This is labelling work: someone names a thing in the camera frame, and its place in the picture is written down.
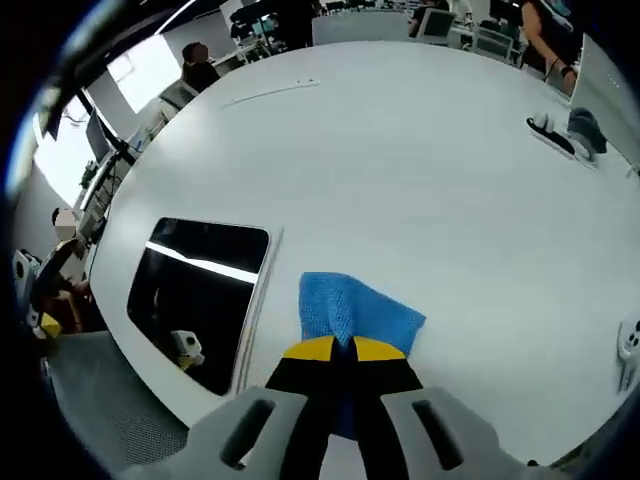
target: chair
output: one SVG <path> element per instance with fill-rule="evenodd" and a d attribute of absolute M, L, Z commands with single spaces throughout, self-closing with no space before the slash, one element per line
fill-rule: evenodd
<path fill-rule="evenodd" d="M 186 445 L 187 427 L 140 380 L 108 331 L 58 337 L 47 364 L 60 413 L 116 476 Z"/>
<path fill-rule="evenodd" d="M 160 100 L 168 103 L 178 111 L 186 107 L 197 96 L 198 92 L 183 80 L 176 80 L 159 95 Z"/>
<path fill-rule="evenodd" d="M 482 27 L 478 27 L 473 32 L 473 45 L 471 46 L 473 53 L 509 63 L 512 49 L 513 38 L 502 33 Z"/>
<path fill-rule="evenodd" d="M 427 8 L 424 14 L 416 41 L 432 45 L 448 45 L 449 30 L 456 19 L 456 14 L 435 8 Z"/>

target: white chair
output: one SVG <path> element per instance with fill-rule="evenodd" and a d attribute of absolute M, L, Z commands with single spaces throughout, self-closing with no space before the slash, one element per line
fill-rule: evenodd
<path fill-rule="evenodd" d="M 180 111 L 198 96 L 198 92 L 183 80 L 176 80 L 159 95 L 160 100 Z"/>
<path fill-rule="evenodd" d="M 324 15 L 312 22 L 313 44 L 390 41 L 411 42 L 407 36 L 407 16 L 401 12 L 354 12 Z"/>
<path fill-rule="evenodd" d="M 456 14 L 435 8 L 427 8 L 416 41 L 431 45 L 449 45 L 449 30 Z"/>
<path fill-rule="evenodd" d="M 502 33 L 482 27 L 476 28 L 473 32 L 473 45 L 471 46 L 473 53 L 510 63 L 512 49 L 513 38 Z"/>

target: woman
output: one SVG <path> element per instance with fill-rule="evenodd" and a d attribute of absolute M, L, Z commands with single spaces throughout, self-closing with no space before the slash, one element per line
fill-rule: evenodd
<path fill-rule="evenodd" d="M 571 95 L 577 74 L 571 67 L 582 48 L 582 34 L 572 22 L 571 0 L 526 0 L 522 6 L 529 48 L 524 62 Z"/>

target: desk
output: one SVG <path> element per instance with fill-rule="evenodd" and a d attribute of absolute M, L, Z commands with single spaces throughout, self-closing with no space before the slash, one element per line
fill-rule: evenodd
<path fill-rule="evenodd" d="M 613 149 L 596 173 L 534 138 L 525 118 L 541 109 L 568 117 L 519 70 L 415 43 L 233 72 L 160 132 L 111 204 L 91 282 L 115 341 L 193 425 L 224 399 L 128 319 L 145 242 L 164 216 L 281 225 L 248 385 L 300 339 L 300 275 L 345 272 L 427 316 L 409 357 L 425 386 L 493 424 L 516 458 L 556 460 L 626 398 L 615 344 L 640 308 L 640 191 Z"/>

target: blue microfiber towel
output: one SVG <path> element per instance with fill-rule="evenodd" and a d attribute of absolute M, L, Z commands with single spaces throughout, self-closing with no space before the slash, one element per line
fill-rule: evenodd
<path fill-rule="evenodd" d="M 354 335 L 393 345 L 409 355 L 425 316 L 342 273 L 306 272 L 298 301 L 302 339 Z"/>

